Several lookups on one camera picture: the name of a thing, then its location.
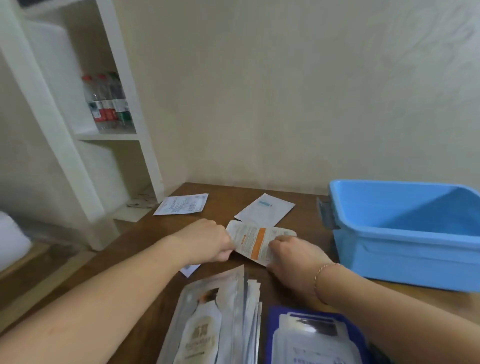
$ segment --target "white wall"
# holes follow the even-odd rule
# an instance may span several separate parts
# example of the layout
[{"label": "white wall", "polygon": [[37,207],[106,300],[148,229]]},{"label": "white wall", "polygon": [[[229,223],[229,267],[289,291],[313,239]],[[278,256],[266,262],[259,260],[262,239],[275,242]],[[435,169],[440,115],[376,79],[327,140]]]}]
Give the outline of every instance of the white wall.
[{"label": "white wall", "polygon": [[477,1],[115,4],[171,185],[480,189]]},{"label": "white wall", "polygon": [[84,229],[86,217],[3,55],[0,83],[0,209]]}]

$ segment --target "orange stripe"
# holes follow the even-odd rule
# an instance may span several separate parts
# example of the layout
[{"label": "orange stripe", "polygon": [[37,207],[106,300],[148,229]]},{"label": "orange stripe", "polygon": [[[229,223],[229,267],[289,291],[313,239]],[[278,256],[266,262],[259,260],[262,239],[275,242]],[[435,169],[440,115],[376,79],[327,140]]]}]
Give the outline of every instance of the orange stripe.
[{"label": "orange stripe", "polygon": [[265,228],[260,228],[258,230],[257,239],[255,240],[255,244],[253,245],[253,249],[252,249],[252,259],[258,260],[260,247],[262,246],[262,242],[264,241],[265,230],[266,230]]}]

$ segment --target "floor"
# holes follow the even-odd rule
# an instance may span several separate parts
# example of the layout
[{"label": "floor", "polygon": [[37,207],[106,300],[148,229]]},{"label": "floor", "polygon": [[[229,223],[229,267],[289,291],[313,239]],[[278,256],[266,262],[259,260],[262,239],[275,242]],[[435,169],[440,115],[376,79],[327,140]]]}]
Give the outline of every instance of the floor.
[{"label": "floor", "polygon": [[0,333],[94,256],[73,245],[34,241],[25,257],[0,272]]}]

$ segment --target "blue plastic bin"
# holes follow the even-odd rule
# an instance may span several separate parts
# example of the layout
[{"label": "blue plastic bin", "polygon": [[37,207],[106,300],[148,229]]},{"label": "blue plastic bin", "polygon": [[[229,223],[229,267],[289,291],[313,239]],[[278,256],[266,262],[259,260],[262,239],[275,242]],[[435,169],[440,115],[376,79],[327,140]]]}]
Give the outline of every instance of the blue plastic bin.
[{"label": "blue plastic bin", "polygon": [[330,182],[340,262],[368,278],[480,291],[480,194],[465,186]]}]

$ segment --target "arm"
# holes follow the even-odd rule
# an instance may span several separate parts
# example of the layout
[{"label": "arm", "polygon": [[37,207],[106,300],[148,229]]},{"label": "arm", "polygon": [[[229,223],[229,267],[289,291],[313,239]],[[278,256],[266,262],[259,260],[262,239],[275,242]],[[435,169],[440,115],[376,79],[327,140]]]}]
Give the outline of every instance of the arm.
[{"label": "arm", "polygon": [[198,220],[12,329],[0,339],[0,363],[106,363],[179,269],[225,261],[233,248],[223,226]]},{"label": "arm", "polygon": [[382,287],[332,261],[315,245],[291,236],[270,242],[271,271],[290,288],[316,294],[336,308],[397,363],[478,363],[480,327]]}]

